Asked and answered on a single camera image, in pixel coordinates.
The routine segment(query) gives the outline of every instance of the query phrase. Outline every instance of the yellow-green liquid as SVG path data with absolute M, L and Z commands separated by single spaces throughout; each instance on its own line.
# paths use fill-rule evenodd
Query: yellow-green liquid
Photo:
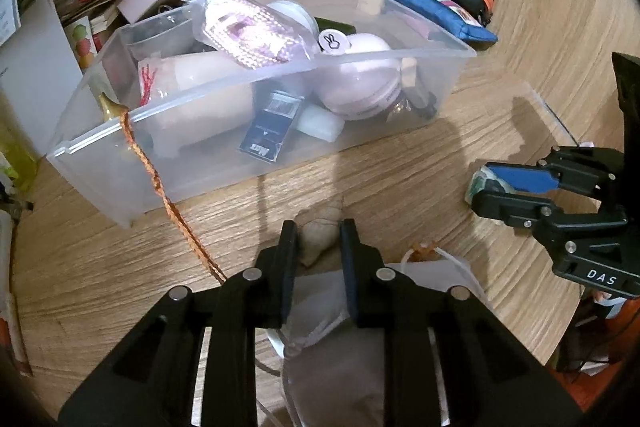
M 38 172 L 38 163 L 0 122 L 0 170 L 11 178 L 14 187 L 27 192 Z

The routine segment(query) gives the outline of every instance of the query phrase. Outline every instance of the wooden desk surface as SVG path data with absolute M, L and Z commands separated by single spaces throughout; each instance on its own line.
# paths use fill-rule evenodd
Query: wooden desk surface
M 497 0 L 491 29 L 500 42 L 430 126 L 193 198 L 179 205 L 184 217 L 234 273 L 274 241 L 283 219 L 343 194 L 363 241 L 386 260 L 424 239 L 464 256 L 501 320 L 545 361 L 578 286 L 551 274 L 534 240 L 473 216 L 462 194 L 482 160 L 530 162 L 561 139 L 522 81 L 578 140 L 622 147 L 610 52 L 640 55 L 640 10 L 636 0 Z M 15 237 L 13 285 L 33 387 L 56 413 L 167 288 L 215 281 L 161 210 L 119 229 L 46 163 L 33 199 Z M 269 350 L 264 341 L 260 350 Z M 277 400 L 277 385 L 258 385 Z

